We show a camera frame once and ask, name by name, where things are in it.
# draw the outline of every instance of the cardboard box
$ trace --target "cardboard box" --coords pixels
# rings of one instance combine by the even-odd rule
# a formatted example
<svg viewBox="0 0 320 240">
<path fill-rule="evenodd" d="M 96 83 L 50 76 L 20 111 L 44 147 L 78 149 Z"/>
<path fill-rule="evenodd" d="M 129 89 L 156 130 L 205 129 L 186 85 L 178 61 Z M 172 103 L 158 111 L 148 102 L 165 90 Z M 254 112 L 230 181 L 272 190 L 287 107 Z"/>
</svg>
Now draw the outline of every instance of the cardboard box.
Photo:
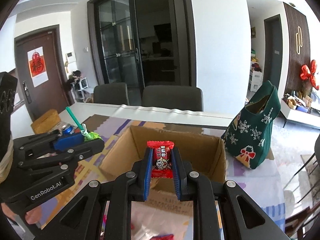
<svg viewBox="0 0 320 240">
<path fill-rule="evenodd" d="M 250 70 L 250 76 L 252 76 L 252 79 L 262 80 L 262 72 Z"/>
<path fill-rule="evenodd" d="M 206 175 L 210 180 L 223 183 L 226 177 L 226 153 L 223 140 L 219 137 L 130 126 L 118 139 L 99 169 L 111 181 L 130 171 L 134 162 L 143 158 L 147 141 L 173 141 L 179 148 L 181 158 L 191 162 L 195 171 Z M 177 200 L 172 179 L 159 179 L 150 189 L 146 205 L 193 216 L 192 202 Z"/>
<path fill-rule="evenodd" d="M 262 85 L 262 80 L 259 78 L 253 78 L 252 76 L 249 77 L 249 82 L 250 83 L 255 83 L 255 84 L 259 84 Z"/>
<path fill-rule="evenodd" d="M 35 134 L 45 133 L 50 131 L 55 125 L 61 122 L 57 110 L 50 109 L 41 117 L 31 124 L 31 128 Z"/>
<path fill-rule="evenodd" d="M 257 92 L 258 89 L 261 87 L 261 81 L 259 82 L 253 82 L 249 79 L 249 85 L 248 88 L 250 89 L 251 92 Z"/>
</svg>

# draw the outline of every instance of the green straw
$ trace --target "green straw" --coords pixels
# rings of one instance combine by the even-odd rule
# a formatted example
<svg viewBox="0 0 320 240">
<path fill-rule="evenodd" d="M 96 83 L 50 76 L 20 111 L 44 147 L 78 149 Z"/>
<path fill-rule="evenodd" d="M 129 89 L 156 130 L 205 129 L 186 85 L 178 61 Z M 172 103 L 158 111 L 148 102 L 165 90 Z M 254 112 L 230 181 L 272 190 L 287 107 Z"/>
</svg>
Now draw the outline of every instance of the green straw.
<svg viewBox="0 0 320 240">
<path fill-rule="evenodd" d="M 75 115 L 73 114 L 73 112 L 71 111 L 70 107 L 67 106 L 66 107 L 67 112 L 70 114 L 71 118 L 73 119 L 73 121 L 75 121 L 76 125 L 79 127 L 79 129 L 81 131 L 84 130 L 83 126 L 79 123 L 79 121 L 76 119 Z"/>
</svg>

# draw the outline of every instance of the red fu poster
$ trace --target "red fu poster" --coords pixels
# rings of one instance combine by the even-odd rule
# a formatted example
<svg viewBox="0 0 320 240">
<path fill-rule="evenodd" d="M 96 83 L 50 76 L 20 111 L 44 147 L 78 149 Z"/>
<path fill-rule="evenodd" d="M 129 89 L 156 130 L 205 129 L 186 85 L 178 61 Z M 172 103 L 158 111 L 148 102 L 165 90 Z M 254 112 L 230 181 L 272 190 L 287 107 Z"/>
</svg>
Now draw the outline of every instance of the red fu poster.
<svg viewBox="0 0 320 240">
<path fill-rule="evenodd" d="M 28 63 L 34 87 L 49 80 L 42 47 L 28 51 Z"/>
</svg>

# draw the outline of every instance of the red candy package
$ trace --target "red candy package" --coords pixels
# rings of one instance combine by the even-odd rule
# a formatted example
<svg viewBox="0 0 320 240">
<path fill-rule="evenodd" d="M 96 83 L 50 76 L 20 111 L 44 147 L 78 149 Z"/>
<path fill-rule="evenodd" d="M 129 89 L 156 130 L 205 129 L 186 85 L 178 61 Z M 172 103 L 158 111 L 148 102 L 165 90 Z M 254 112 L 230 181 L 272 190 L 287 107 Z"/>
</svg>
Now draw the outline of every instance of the red candy package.
<svg viewBox="0 0 320 240">
<path fill-rule="evenodd" d="M 174 143 L 171 141 L 148 141 L 147 147 L 153 149 L 152 178 L 172 179 L 171 149 Z"/>
<path fill-rule="evenodd" d="M 174 235 L 154 236 L 150 240 L 174 240 Z"/>
</svg>

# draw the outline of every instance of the red bow print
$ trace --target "red bow print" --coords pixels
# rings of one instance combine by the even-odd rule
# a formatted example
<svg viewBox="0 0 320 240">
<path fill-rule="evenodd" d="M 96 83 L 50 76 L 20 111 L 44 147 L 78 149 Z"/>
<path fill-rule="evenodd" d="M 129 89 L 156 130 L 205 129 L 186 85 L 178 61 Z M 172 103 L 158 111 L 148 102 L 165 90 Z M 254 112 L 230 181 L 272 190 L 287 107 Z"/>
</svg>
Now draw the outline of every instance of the red bow print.
<svg viewBox="0 0 320 240">
<path fill-rule="evenodd" d="M 316 61 L 313 59 L 311 61 L 311 69 L 308 68 L 307 65 L 303 65 L 301 67 L 301 73 L 300 78 L 302 80 L 310 80 L 311 85 L 316 89 L 319 90 L 319 85 L 316 85 L 316 78 L 315 78 L 315 72 L 317 70 Z"/>
<path fill-rule="evenodd" d="M 240 157 L 243 157 L 245 155 L 247 156 L 246 159 L 244 160 L 245 162 L 249 162 L 249 159 L 253 159 L 256 156 L 255 152 L 248 152 L 245 149 L 242 149 L 240 152 L 241 152 Z"/>
</svg>

